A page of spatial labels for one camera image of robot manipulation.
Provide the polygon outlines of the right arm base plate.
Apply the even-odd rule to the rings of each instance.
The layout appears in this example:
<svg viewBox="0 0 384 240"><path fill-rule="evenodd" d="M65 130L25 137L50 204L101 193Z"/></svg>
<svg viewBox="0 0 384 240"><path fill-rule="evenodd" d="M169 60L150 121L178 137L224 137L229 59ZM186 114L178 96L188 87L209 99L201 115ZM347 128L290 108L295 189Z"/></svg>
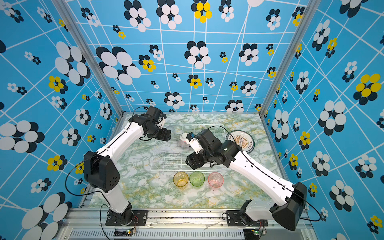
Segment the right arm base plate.
<svg viewBox="0 0 384 240"><path fill-rule="evenodd" d="M242 210L227 210L225 212L225 220L229 227L267 227L269 225L267 220L254 221L248 217Z"/></svg>

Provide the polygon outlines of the clear drinking glass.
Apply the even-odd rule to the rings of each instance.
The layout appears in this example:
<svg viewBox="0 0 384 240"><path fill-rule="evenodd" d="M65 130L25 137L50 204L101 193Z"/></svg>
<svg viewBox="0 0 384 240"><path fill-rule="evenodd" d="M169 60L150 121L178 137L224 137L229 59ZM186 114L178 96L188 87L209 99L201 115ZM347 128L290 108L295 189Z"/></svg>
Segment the clear drinking glass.
<svg viewBox="0 0 384 240"><path fill-rule="evenodd" d="M171 131L171 132L170 132L170 136L171 136L171 138L174 138L174 137L176 136L176 129L175 129L175 127L173 127L173 126L168 126L167 129Z"/></svg>

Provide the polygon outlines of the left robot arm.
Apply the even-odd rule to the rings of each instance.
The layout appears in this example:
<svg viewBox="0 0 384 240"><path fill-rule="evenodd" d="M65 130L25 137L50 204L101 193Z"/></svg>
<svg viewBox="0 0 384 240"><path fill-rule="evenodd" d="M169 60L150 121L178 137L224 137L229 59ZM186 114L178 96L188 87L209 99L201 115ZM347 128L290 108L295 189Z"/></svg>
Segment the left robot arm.
<svg viewBox="0 0 384 240"><path fill-rule="evenodd" d="M167 115L158 108L149 107L144 114L134 114L129 123L102 148L85 154L83 161L85 180L97 192L101 192L109 204L111 217L126 223L131 220L133 214L132 205L119 186L118 160L135 141L143 137L169 141L171 131L164 127L166 118Z"/></svg>

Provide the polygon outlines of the white plate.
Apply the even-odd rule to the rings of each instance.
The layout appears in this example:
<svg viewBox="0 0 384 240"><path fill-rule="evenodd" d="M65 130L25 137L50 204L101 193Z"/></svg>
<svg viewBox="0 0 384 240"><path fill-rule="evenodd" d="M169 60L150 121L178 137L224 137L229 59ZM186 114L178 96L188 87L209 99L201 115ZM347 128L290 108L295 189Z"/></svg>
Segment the white plate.
<svg viewBox="0 0 384 240"><path fill-rule="evenodd" d="M241 130L228 133L226 139L235 142L248 154L251 153L255 148L255 141L253 137L249 133Z"/></svg>

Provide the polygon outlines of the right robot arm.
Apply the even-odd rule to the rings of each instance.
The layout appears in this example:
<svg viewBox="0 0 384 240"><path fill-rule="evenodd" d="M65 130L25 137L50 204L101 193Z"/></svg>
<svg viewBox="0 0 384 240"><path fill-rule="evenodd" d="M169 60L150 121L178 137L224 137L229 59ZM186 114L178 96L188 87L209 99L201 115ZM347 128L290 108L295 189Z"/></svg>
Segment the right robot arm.
<svg viewBox="0 0 384 240"><path fill-rule="evenodd" d="M223 165L246 177L271 198L263 203L247 200L235 217L242 225L250 227L261 220L274 220L287 230L296 230L307 200L304 184L293 184L275 175L236 142L221 142L209 129L197 135L188 133L186 141L194 150L186 158L186 164L193 170L206 163Z"/></svg>

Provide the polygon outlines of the pink drinking glass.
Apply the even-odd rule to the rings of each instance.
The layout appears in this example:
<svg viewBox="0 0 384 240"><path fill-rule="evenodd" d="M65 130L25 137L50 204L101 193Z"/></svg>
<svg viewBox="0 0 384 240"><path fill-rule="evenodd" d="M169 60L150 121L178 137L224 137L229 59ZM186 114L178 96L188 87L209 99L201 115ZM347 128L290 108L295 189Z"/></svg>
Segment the pink drinking glass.
<svg viewBox="0 0 384 240"><path fill-rule="evenodd" d="M213 172L208 176L208 183L213 188L220 188L224 183L224 178L220 173Z"/></svg>

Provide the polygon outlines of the yellow drinking glass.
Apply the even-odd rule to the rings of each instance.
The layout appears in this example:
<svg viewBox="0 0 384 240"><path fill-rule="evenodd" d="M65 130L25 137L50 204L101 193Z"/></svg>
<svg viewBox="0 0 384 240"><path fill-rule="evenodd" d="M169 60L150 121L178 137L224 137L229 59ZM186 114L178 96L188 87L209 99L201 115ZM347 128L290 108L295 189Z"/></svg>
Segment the yellow drinking glass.
<svg viewBox="0 0 384 240"><path fill-rule="evenodd" d="M189 182L189 175L185 172L177 172L173 177L173 183L176 187L182 188Z"/></svg>

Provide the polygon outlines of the green drinking glass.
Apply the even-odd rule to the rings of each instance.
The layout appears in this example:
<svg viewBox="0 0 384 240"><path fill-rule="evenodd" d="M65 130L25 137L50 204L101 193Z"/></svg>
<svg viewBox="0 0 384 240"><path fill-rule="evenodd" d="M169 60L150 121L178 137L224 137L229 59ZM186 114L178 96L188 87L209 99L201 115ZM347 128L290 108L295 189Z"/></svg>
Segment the green drinking glass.
<svg viewBox="0 0 384 240"><path fill-rule="evenodd" d="M189 176L189 181L194 187L201 187L204 184L205 179L205 175L199 171L193 172Z"/></svg>

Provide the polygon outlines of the striped ceramic bowl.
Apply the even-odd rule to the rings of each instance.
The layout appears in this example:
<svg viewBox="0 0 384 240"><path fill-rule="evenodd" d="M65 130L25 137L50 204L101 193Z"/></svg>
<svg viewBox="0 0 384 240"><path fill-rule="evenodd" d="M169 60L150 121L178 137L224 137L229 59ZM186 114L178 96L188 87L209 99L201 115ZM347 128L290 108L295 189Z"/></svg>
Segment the striped ceramic bowl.
<svg viewBox="0 0 384 240"><path fill-rule="evenodd" d="M190 146L190 141L187 139L188 133L183 133L180 135L179 146L182 148L187 148Z"/></svg>

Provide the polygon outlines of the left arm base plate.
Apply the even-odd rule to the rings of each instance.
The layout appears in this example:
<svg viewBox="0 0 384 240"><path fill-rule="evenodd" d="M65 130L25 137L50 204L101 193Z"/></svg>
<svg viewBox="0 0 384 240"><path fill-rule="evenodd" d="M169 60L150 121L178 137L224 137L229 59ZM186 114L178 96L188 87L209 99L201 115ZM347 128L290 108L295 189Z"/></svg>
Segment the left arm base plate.
<svg viewBox="0 0 384 240"><path fill-rule="evenodd" d="M108 210L106 226L145 226L148 218L148 210L126 210L122 214Z"/></svg>

